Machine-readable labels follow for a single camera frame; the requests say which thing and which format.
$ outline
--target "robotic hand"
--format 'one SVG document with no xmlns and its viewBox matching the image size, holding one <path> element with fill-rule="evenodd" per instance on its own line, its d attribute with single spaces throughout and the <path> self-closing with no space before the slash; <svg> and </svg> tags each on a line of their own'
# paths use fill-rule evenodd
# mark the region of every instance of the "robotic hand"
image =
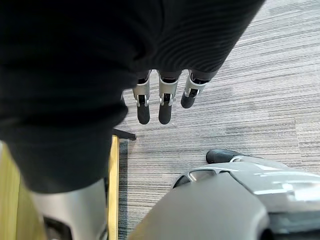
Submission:
<svg viewBox="0 0 320 240">
<path fill-rule="evenodd" d="M 181 174 L 130 240 L 319 239 L 319 175 L 219 149 L 208 162 L 212 153 L 219 163 Z"/>
</svg>

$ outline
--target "gray carpet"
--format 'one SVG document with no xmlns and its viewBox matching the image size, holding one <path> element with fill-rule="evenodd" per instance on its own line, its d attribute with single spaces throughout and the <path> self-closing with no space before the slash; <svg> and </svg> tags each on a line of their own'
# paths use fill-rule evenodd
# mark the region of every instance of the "gray carpet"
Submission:
<svg viewBox="0 0 320 240">
<path fill-rule="evenodd" d="M 211 148 L 320 174 L 320 0 L 267 0 L 191 109 L 180 105 L 187 74 L 168 125 L 158 121 L 155 72 L 149 124 L 139 124 L 132 91 L 124 93 L 129 113 L 118 128 L 137 140 L 121 143 L 119 239 Z"/>
</svg>

